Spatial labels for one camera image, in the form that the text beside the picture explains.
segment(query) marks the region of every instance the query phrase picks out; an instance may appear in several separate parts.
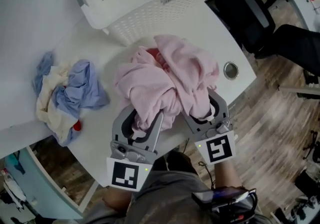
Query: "white desk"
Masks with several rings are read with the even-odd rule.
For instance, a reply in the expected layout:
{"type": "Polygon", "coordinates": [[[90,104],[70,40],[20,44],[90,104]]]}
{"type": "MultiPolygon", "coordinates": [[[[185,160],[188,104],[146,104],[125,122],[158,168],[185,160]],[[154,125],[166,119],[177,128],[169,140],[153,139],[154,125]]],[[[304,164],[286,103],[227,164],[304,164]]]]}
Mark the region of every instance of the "white desk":
{"type": "MultiPolygon", "coordinates": [[[[290,0],[296,13],[300,17],[305,29],[313,32],[320,32],[320,15],[314,10],[311,2],[307,0],[290,0]]],[[[316,7],[320,7],[320,2],[315,2],[316,7]]]]}
{"type": "MultiPolygon", "coordinates": [[[[195,45],[215,55],[220,69],[228,61],[238,65],[239,75],[234,81],[228,80],[221,71],[217,91],[230,104],[256,78],[249,62],[228,30],[205,5],[193,8],[187,15],[169,24],[166,29],[155,34],[169,33],[187,38],[195,45]]],[[[69,149],[98,183],[106,186],[106,158],[110,156],[110,141],[113,120],[118,115],[118,96],[113,89],[114,73],[119,63],[127,62],[132,49],[113,42],[106,35],[93,30],[86,20],[82,20],[55,50],[57,62],[66,56],[79,56],[91,60],[99,70],[102,85],[107,90],[111,103],[98,111],[86,111],[82,115],[81,136],[72,142],[69,149]]],[[[156,147],[163,155],[187,139],[187,128],[181,117],[176,119],[171,130],[160,134],[156,147]]]]}

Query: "round metal grommet hole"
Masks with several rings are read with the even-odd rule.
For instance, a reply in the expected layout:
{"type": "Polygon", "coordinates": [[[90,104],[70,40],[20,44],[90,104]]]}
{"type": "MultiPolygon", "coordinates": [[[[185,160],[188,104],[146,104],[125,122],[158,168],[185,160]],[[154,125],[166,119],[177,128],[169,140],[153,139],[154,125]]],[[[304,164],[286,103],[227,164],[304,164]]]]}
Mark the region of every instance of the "round metal grommet hole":
{"type": "Polygon", "coordinates": [[[233,62],[227,62],[224,65],[223,68],[223,72],[224,72],[224,76],[228,79],[228,80],[234,80],[238,74],[239,74],[239,69],[238,66],[233,63],[233,62]]]}

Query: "pile of clothes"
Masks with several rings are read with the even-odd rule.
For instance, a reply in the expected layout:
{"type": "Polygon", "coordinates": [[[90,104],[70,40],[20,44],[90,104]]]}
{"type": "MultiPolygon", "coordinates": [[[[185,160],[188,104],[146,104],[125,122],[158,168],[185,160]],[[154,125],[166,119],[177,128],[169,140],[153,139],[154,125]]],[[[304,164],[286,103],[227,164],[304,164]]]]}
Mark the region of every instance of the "pile of clothes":
{"type": "Polygon", "coordinates": [[[154,40],[156,48],[139,47],[114,78],[120,107],[133,104],[137,111],[134,132],[145,132],[160,110],[164,112],[161,130],[170,129],[181,111],[211,121],[215,110],[208,88],[216,89],[219,77],[212,53],[174,35],[158,35],[154,40]]]}
{"type": "Polygon", "coordinates": [[[52,52],[45,53],[36,68],[35,111],[58,143],[67,146],[81,131],[80,109],[100,109],[109,99],[91,62],[73,60],[53,66],[53,57],[52,52]]]}

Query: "pink garment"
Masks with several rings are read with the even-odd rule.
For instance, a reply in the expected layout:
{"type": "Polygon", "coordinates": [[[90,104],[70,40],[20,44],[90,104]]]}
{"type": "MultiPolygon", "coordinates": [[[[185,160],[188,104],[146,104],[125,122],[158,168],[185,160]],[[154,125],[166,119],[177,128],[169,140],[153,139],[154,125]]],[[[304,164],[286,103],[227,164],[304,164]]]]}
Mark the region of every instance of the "pink garment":
{"type": "Polygon", "coordinates": [[[138,113],[133,129],[146,131],[161,109],[161,130],[170,129],[181,111],[207,117],[211,109],[207,88],[215,89],[219,76],[213,55],[178,36],[158,35],[154,40],[159,53],[139,47],[114,78],[115,90],[124,98],[121,107],[132,103],[138,113]]]}

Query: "person's hand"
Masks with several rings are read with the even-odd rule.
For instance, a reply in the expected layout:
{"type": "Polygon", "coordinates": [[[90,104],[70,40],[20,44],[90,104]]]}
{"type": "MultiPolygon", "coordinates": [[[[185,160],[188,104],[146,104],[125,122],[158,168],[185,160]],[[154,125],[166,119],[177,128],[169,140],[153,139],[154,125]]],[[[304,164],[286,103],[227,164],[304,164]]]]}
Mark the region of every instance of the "person's hand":
{"type": "Polygon", "coordinates": [[[131,201],[132,191],[110,187],[105,192],[105,204],[119,213],[125,213],[131,201]]]}

